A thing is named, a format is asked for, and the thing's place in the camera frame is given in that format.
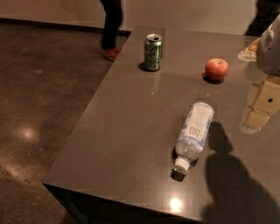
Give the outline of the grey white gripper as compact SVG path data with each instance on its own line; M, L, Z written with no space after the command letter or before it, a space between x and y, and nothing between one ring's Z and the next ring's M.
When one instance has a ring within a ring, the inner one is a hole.
M280 15L262 34L238 54L238 59L256 62L259 70L268 75L260 84L254 84L253 101L248 105L243 126L260 130L280 109Z

